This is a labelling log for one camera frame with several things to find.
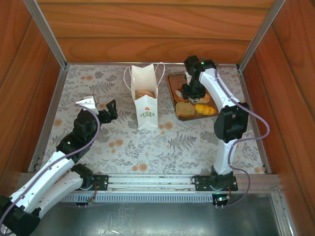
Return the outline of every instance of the paper bag handle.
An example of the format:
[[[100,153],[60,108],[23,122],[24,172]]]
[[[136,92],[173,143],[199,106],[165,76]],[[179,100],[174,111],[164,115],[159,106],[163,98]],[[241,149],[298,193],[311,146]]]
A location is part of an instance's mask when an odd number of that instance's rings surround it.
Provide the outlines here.
[[[127,69],[129,69],[130,77],[132,78],[130,67],[127,66],[126,69],[125,69],[125,72],[124,72],[124,83],[127,86],[127,88],[131,91],[131,88],[129,88],[129,86],[126,83],[126,79],[125,79],[125,74],[126,74]]]
[[[159,80],[157,86],[161,83],[162,78],[163,78],[164,73],[165,73],[165,64],[164,64],[163,62],[160,62],[159,64],[157,64],[154,73],[157,74],[157,69],[158,69],[158,66],[159,66],[160,64],[163,64],[163,73],[162,73],[162,75],[161,75],[161,78],[160,78],[160,80]],[[125,69],[125,71],[124,71],[124,83],[125,83],[125,85],[127,86],[127,88],[131,91],[131,88],[129,88],[129,86],[127,85],[126,80],[125,80],[125,75],[126,75],[127,69],[129,69],[130,77],[132,78],[131,70],[130,70],[130,67],[128,66],[128,67],[126,67],[126,69]]]

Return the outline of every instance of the white paper bag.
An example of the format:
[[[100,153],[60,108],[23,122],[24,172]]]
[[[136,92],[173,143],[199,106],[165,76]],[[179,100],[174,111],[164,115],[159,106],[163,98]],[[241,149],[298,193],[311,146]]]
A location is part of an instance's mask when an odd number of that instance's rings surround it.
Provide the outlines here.
[[[158,85],[160,84],[165,73],[165,65],[163,64],[163,74],[159,83],[157,84],[156,71],[158,65],[155,70],[153,64],[150,64],[146,67],[138,67],[133,65],[131,67],[131,71],[130,67],[127,67],[124,72],[124,82],[126,84],[125,73],[127,69],[129,69],[131,76],[131,88],[129,88],[127,84],[126,86],[131,90],[132,99],[136,106],[138,128],[158,127]],[[135,93],[139,90],[147,90],[152,92],[155,98],[144,95],[136,99]]]

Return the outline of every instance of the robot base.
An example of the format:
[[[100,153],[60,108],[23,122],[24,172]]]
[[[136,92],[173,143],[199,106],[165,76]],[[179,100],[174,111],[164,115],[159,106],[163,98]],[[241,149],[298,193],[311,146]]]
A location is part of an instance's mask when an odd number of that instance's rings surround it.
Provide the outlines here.
[[[193,176],[192,183],[195,184],[196,191],[237,191],[236,177],[231,171],[225,175],[218,175],[212,166],[209,176]]]

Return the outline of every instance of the fern pattern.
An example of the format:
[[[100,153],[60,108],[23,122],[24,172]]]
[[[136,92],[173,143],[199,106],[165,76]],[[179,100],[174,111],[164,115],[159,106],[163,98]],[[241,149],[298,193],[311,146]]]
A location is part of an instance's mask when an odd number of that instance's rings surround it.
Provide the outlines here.
[[[180,136],[177,135],[175,139],[171,139],[168,141],[170,147],[178,148],[180,151],[183,151],[184,149],[189,150],[192,148],[194,142],[196,142],[197,137],[191,136],[191,135],[183,135],[181,134]]]
[[[218,139],[214,134],[216,117],[182,122],[174,114],[174,106],[165,78],[158,87],[159,127],[138,129],[137,116],[130,90],[125,86],[125,65],[71,65],[59,101],[43,163],[56,150],[61,139],[73,129],[73,121],[80,109],[74,103],[94,94],[99,110],[116,100],[118,119],[103,124],[91,149],[80,162],[95,173],[117,174],[208,174],[218,153]],[[184,71],[184,67],[166,66],[165,75]],[[160,78],[162,67],[157,70]],[[220,69],[227,87],[239,100],[244,100],[235,68]],[[251,123],[244,138],[252,137]],[[255,142],[240,143],[233,165],[249,173],[261,169]]]

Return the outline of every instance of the bread slice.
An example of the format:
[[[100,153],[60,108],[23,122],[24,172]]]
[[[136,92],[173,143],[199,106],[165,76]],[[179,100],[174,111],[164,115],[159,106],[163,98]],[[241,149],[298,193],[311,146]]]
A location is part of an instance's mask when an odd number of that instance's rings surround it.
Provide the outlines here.
[[[144,95],[148,95],[149,97],[155,98],[154,95],[147,90],[139,90],[136,92],[136,100]]]
[[[187,102],[177,103],[175,111],[178,117],[193,117],[195,115],[195,108],[191,103]]]
[[[177,90],[175,90],[175,91],[173,92],[173,98],[174,98],[174,100],[175,100],[176,102],[188,102],[188,99],[184,99],[182,95],[181,95],[181,96],[178,96],[178,95],[176,94],[176,91],[177,91],[178,94],[182,94],[182,90],[179,88],[179,89],[177,89]]]

